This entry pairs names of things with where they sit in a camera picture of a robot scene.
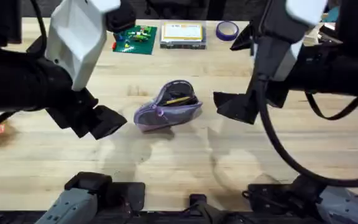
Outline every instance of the purple pouch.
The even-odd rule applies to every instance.
[[[135,112],[134,122],[142,131],[182,124],[193,119],[202,104],[188,81],[175,80],[165,84],[156,98]]]

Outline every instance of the wooden table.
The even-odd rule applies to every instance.
[[[159,26],[159,21],[138,21]],[[247,23],[238,22],[242,29]],[[291,182],[297,173],[279,158],[260,120],[248,125],[216,113],[213,91],[244,93],[252,71],[249,51],[231,52],[231,42],[214,35],[208,22],[207,50],[162,50],[153,55],[113,53],[109,36],[88,88],[128,120],[112,136],[95,141],[61,130],[45,111],[21,112],[12,119],[17,134],[0,148],[0,210],[45,210],[63,185],[79,171],[101,172],[117,182],[144,182],[146,210],[179,210],[189,194],[208,196],[219,208],[247,210],[241,191],[247,184],[273,177]],[[35,19],[24,19],[24,50],[39,35]],[[172,131],[142,134],[134,111],[152,99],[167,81],[190,81],[203,113]],[[319,95],[326,114],[350,98]],[[303,93],[291,92],[284,109],[271,109],[281,140],[307,168],[328,177],[358,177],[358,110],[336,122],[318,118]]]

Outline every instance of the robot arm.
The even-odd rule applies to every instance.
[[[9,4],[0,2],[4,6],[0,9],[0,46],[9,39],[1,27],[9,27],[6,23],[12,19],[8,18],[12,14],[4,14],[12,10],[11,0],[5,1]],[[38,9],[35,0],[32,3]],[[106,41],[106,31],[120,32],[134,24],[133,8],[126,1],[64,0],[52,14],[44,57],[32,53],[42,51],[45,36],[38,38],[27,54],[0,49],[0,111],[47,109],[59,127],[71,128],[78,137],[91,133],[100,139],[112,134],[126,119],[98,106],[85,86]]]

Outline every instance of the black clamp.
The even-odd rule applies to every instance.
[[[300,175],[292,184],[250,184],[242,196],[257,213],[292,213],[301,218],[311,216],[321,220],[316,203],[321,202],[319,196],[325,188],[326,185]]]
[[[145,184],[139,182],[113,182],[111,176],[93,172],[79,172],[65,184],[72,188],[88,190],[98,198],[98,211],[122,207],[140,211],[144,206]]]

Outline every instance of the tape roll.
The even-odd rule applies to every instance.
[[[239,35],[239,27],[230,21],[220,22],[216,26],[216,37],[223,41],[234,40]]]

